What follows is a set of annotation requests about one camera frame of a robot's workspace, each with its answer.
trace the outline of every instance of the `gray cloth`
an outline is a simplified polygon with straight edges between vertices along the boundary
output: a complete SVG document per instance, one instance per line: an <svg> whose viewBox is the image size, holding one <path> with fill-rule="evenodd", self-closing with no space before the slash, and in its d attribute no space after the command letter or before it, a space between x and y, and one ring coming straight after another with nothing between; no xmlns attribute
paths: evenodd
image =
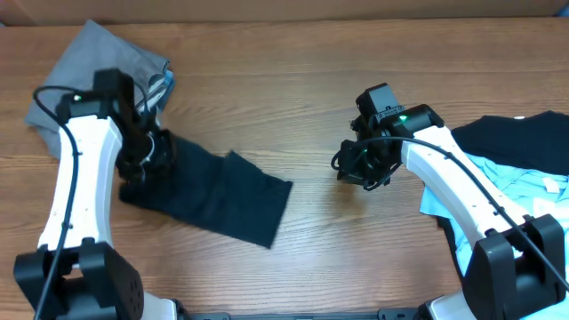
<svg viewBox="0 0 569 320"><path fill-rule="evenodd" d="M140 84L148 95L152 95L156 90L164 89L160 84L164 81L168 63L168 59L113 36L102 26L88 20L53 67L44 85L66 85L79 90L90 90L95 71L119 68ZM43 92L40 99L54 111L63 93L65 92ZM138 89L135 89L134 99L135 104L142 103L142 93ZM50 154L59 158L59 126L35 102L30 104L24 122L37 128Z"/></svg>

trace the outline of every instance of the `light blue shirt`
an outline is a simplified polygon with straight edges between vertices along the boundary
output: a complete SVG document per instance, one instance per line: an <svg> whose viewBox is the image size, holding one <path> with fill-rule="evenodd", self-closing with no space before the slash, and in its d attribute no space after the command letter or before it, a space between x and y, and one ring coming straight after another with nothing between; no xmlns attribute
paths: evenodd
<svg viewBox="0 0 569 320"><path fill-rule="evenodd" d="M539 211L543 203L550 204L548 208L555 207L555 210L549 212L559 221L565 232L565 276L569 275L569 263L567 262L569 261L569 232L567 232L569 230L569 177L496 164L481 156L467 156L499 190L512 201L523 206L529 213L537 214L538 212L534 212L534 209ZM553 179L559 187L559 192L548 192L543 178ZM456 243L456 258L464 275L472 256L469 241L451 213L428 187L425 187L420 211L451 220ZM525 319L569 319L569 299L527 316Z"/></svg>

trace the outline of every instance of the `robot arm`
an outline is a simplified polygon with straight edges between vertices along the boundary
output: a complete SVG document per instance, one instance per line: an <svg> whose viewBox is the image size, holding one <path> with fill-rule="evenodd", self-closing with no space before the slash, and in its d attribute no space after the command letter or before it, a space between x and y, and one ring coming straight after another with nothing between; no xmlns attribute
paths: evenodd
<svg viewBox="0 0 569 320"><path fill-rule="evenodd" d="M134 111L132 79L116 69L94 76L91 92L64 95L57 107L77 145L76 192L58 274L51 281L42 319L183 320L181 305L144 292L140 275L113 248L109 208L115 165L128 183L167 176L174 148L168 131ZM60 241L72 185L74 155L60 128L61 159L52 210L37 252L21 254L14 277L37 308L47 269ZM66 279L72 269L83 276Z"/></svg>
<svg viewBox="0 0 569 320"><path fill-rule="evenodd" d="M338 180L373 190L389 184L390 175L405 164L446 206L473 248L462 290L426 303L427 318L516 319L565 298L564 232L555 219L548 214L535 219L503 195L429 106L404 110L386 84L366 90L356 103L361 114L352 122L357 141L344 140L333 158ZM522 255L516 258L515 250ZM536 251L553 268L546 268Z"/></svg>

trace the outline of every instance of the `black cloth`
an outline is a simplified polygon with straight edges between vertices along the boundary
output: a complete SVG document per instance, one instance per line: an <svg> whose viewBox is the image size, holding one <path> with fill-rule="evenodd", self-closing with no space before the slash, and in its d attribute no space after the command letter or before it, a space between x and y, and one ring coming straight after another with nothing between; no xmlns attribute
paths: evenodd
<svg viewBox="0 0 569 320"><path fill-rule="evenodd" d="M270 248L293 184L263 173L234 152L213 156L195 143L175 139L178 154L171 177L124 184L120 199Z"/></svg>
<svg viewBox="0 0 569 320"><path fill-rule="evenodd" d="M462 151L496 164L569 175L569 116L547 111L526 119L483 116L453 130Z"/></svg>

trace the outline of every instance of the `wooden table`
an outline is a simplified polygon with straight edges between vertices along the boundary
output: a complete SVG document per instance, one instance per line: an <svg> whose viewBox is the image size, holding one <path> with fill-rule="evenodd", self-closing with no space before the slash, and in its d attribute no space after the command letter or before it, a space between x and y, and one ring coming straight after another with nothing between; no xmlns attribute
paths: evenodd
<svg viewBox="0 0 569 320"><path fill-rule="evenodd" d="M12 264L36 248L58 169L23 117L79 29L0 29L0 319L32 316ZM191 311L371 311L460 287L443 232L419 214L418 178L400 169L369 193L335 180L330 160L354 138L349 120L364 89L387 82L402 104L428 103L450 128L482 115L569 113L564 19L108 29L172 60L168 128L294 181L270 251L122 204L115 189L117 250L147 291Z"/></svg>

